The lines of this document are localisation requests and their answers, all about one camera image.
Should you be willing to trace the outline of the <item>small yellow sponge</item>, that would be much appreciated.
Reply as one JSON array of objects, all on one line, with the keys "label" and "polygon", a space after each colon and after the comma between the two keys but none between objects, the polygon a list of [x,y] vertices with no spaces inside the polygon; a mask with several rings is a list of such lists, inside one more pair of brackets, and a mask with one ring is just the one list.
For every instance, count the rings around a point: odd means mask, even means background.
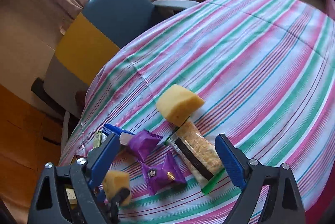
[{"label": "small yellow sponge", "polygon": [[110,170],[105,175],[102,186],[107,200],[111,201],[122,188],[127,188],[129,191],[131,190],[129,173]]}]

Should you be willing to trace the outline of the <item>purple snack pouch lower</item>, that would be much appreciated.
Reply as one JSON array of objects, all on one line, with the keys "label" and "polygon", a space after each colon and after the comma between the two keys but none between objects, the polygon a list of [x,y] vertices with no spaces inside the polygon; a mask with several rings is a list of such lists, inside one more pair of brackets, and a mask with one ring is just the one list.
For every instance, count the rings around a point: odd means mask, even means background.
[{"label": "purple snack pouch lower", "polygon": [[169,184],[186,183],[186,179],[170,151],[166,153],[161,164],[149,166],[142,163],[141,169],[150,196],[155,195]]}]

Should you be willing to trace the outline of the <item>purple snack pouch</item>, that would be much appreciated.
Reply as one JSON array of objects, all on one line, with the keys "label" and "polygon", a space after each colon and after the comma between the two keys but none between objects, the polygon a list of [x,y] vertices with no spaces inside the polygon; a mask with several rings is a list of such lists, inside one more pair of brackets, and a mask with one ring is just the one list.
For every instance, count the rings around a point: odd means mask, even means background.
[{"label": "purple snack pouch", "polygon": [[143,163],[161,140],[162,136],[144,129],[130,139],[127,151]]},{"label": "purple snack pouch", "polygon": [[166,153],[161,164],[149,166],[142,163],[141,169],[150,196],[155,195],[169,184],[186,183],[186,179],[170,151]]}]

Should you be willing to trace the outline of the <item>purple snack pouch upper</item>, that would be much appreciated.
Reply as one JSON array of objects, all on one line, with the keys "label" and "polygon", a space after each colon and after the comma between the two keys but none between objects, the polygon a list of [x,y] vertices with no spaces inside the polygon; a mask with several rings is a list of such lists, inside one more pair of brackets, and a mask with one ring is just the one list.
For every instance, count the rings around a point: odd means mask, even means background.
[{"label": "purple snack pouch upper", "polygon": [[162,136],[144,129],[130,139],[127,151],[143,163],[161,140]]}]

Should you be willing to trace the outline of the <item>small green white box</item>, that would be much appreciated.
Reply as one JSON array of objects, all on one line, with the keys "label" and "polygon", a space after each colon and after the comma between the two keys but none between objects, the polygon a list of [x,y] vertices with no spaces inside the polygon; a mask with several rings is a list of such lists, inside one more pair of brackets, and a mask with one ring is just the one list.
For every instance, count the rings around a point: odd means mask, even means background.
[{"label": "small green white box", "polygon": [[93,148],[99,148],[103,142],[104,134],[101,130],[94,133]]}]

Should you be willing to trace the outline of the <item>blue toothpaste box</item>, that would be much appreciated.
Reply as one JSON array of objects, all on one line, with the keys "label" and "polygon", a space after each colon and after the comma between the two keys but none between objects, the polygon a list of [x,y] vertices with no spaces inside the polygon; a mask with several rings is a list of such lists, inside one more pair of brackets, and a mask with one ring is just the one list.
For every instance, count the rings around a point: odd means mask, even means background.
[{"label": "blue toothpaste box", "polygon": [[120,144],[124,146],[127,146],[130,140],[135,136],[134,133],[131,133],[112,124],[105,124],[102,132],[107,136],[112,133],[116,134],[117,136],[119,136]]}]

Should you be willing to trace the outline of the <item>cracker snack packet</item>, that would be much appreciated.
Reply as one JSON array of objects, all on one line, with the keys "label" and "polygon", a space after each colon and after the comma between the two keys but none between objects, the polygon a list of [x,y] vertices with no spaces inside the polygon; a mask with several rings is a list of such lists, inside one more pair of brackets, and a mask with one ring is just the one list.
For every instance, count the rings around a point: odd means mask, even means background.
[{"label": "cracker snack packet", "polygon": [[215,146],[202,136],[190,119],[176,127],[164,144],[170,145],[179,154],[199,183],[202,193],[209,194],[225,171]]}]

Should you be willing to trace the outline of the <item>large yellow sponge wedge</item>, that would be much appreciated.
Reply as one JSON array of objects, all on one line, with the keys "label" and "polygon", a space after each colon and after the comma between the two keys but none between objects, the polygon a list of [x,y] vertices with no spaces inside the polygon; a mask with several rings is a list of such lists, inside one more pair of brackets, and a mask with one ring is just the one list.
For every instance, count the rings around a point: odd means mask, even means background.
[{"label": "large yellow sponge wedge", "polygon": [[180,127],[202,105],[204,100],[201,97],[174,84],[159,97],[156,109],[168,122]]}]

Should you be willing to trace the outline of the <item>striped bedspread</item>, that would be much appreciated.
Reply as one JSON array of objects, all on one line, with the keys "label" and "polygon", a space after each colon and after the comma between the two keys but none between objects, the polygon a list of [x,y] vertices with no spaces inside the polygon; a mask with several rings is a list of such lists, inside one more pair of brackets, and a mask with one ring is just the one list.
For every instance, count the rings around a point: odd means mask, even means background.
[{"label": "striped bedspread", "polygon": [[131,132],[173,131],[156,109],[181,85],[204,99],[200,133],[225,134],[263,165],[288,163],[305,209],[334,165],[334,21],[299,0],[207,0],[156,25],[107,62],[60,158],[93,147],[106,123]]}]

